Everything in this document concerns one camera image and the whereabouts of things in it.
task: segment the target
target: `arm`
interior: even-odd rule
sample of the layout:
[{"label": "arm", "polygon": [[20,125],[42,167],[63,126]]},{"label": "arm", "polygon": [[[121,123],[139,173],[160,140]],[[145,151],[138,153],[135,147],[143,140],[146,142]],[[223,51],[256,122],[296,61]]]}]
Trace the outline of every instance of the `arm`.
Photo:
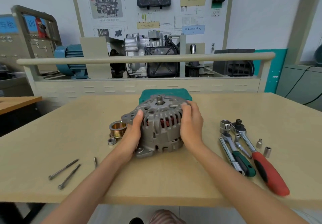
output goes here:
[{"label": "arm", "polygon": [[47,216],[42,224],[88,222],[119,169],[131,159],[141,136],[142,119],[143,112],[139,110],[133,120],[133,126],[127,125],[127,130],[117,147]]},{"label": "arm", "polygon": [[196,103],[182,105],[180,134],[187,149],[205,168],[219,191],[248,224],[307,223],[278,199],[235,171],[202,142],[203,118]]}]

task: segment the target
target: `alternator housing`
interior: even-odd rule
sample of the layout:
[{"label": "alternator housing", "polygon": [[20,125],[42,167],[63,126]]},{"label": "alternator housing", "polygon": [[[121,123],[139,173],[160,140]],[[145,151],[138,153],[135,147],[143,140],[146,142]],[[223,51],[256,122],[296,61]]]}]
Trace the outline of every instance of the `alternator housing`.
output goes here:
[{"label": "alternator housing", "polygon": [[138,158],[164,150],[172,152],[182,147],[180,125],[183,102],[186,100],[177,96],[152,95],[135,110],[122,116],[123,122],[132,124],[138,110],[143,111],[141,138],[135,151]]}]

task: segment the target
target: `tile floor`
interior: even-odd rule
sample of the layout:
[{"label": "tile floor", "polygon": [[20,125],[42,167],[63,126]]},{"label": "tile floor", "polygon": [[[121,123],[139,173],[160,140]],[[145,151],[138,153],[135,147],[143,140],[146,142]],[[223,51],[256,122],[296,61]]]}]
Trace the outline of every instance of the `tile floor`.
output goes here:
[{"label": "tile floor", "polygon": [[[41,221],[57,204],[46,204],[31,224]],[[142,206],[142,205],[99,205],[88,224],[128,224],[134,217],[139,217],[148,223],[153,212],[158,209],[168,209],[187,222],[187,224],[244,224],[243,218],[234,208],[206,208],[185,206]],[[308,223],[321,224],[322,211],[295,210]]]}]

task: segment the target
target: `forearm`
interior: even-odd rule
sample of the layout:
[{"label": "forearm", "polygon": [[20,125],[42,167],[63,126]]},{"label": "forearm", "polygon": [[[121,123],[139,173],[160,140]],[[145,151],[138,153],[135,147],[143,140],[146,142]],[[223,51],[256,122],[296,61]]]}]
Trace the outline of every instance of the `forearm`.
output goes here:
[{"label": "forearm", "polygon": [[114,149],[42,224],[86,224],[124,163]]},{"label": "forearm", "polygon": [[189,150],[248,224],[307,223],[279,200],[234,170],[203,143],[195,144]]}]

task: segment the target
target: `hand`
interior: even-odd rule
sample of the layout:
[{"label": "hand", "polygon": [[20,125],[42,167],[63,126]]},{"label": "hand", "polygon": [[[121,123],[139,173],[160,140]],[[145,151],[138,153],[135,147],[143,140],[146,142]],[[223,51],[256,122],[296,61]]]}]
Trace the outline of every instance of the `hand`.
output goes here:
[{"label": "hand", "polygon": [[141,122],[143,120],[143,111],[139,110],[133,119],[133,124],[127,125],[127,129],[118,143],[117,147],[114,149],[124,157],[124,160],[128,162],[133,155],[133,152],[139,144],[141,137]]},{"label": "hand", "polygon": [[203,118],[200,114],[198,105],[195,102],[187,101],[188,104],[183,103],[181,108],[183,110],[180,134],[181,138],[188,149],[191,146],[202,142],[202,126]]}]

